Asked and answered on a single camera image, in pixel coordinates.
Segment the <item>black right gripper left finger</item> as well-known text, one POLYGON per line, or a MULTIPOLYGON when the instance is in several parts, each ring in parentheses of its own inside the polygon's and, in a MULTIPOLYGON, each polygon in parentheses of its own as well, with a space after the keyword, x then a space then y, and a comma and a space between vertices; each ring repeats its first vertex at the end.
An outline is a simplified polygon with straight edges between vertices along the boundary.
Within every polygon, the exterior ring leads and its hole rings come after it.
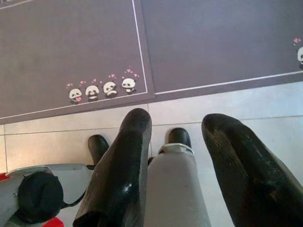
POLYGON ((146 110, 135 108, 125 116, 94 169, 73 226, 144 226, 151 133, 146 110))

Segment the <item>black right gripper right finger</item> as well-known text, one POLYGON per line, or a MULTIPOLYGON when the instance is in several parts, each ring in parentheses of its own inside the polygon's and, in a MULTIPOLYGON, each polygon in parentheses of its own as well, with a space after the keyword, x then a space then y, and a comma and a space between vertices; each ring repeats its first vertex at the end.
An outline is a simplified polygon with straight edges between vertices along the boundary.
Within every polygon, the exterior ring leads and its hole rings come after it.
POLYGON ((301 184, 254 131, 219 113, 206 115, 201 130, 236 227, 302 226, 301 184))

